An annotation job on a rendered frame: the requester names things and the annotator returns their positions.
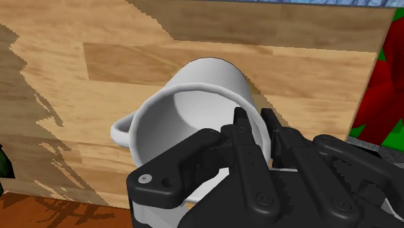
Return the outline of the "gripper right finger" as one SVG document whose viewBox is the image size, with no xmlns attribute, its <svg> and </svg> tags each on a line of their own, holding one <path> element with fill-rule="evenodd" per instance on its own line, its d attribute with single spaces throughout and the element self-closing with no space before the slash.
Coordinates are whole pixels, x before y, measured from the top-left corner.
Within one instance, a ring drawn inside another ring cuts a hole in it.
<svg viewBox="0 0 404 228">
<path fill-rule="evenodd" d="M 309 141 L 263 108 L 275 167 L 296 168 L 324 225 L 404 228 L 404 170 L 331 135 Z"/>
</svg>

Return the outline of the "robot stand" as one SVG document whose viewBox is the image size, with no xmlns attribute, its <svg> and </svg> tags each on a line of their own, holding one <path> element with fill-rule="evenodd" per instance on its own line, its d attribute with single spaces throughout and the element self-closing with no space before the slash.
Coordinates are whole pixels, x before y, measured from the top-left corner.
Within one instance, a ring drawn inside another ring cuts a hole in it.
<svg viewBox="0 0 404 228">
<path fill-rule="evenodd" d="M 404 152 L 404 7 L 395 11 L 349 138 Z"/>
</svg>

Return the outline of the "white mug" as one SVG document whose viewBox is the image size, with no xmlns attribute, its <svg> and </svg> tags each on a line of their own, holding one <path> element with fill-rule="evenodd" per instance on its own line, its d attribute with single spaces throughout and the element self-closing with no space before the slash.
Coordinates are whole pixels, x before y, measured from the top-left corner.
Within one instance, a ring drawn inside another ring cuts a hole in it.
<svg viewBox="0 0 404 228">
<path fill-rule="evenodd" d="M 111 138 L 131 152 L 136 169 L 199 130 L 220 131 L 243 108 L 265 162 L 271 140 L 257 112 L 243 73 L 219 58 L 199 58 L 182 67 L 166 85 L 133 113 L 116 121 Z M 133 225 L 133 228 L 180 228 L 191 225 Z"/>
</svg>

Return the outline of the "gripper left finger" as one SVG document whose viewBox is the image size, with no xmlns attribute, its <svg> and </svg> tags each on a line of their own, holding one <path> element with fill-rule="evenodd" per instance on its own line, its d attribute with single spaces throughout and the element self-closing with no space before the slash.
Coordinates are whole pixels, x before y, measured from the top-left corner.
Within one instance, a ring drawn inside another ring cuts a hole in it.
<svg viewBox="0 0 404 228">
<path fill-rule="evenodd" d="M 133 225 L 272 225 L 280 202 L 246 111 L 202 129 L 132 171 Z"/>
</svg>

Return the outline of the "dark green object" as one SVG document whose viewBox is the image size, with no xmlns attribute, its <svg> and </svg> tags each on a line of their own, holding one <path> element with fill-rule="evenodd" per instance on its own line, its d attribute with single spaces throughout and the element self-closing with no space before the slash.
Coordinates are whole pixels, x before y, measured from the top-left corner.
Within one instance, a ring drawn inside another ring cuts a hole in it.
<svg viewBox="0 0 404 228">
<path fill-rule="evenodd" d="M 9 158 L 6 156 L 0 144 L 0 178 L 14 179 L 14 169 Z"/>
</svg>

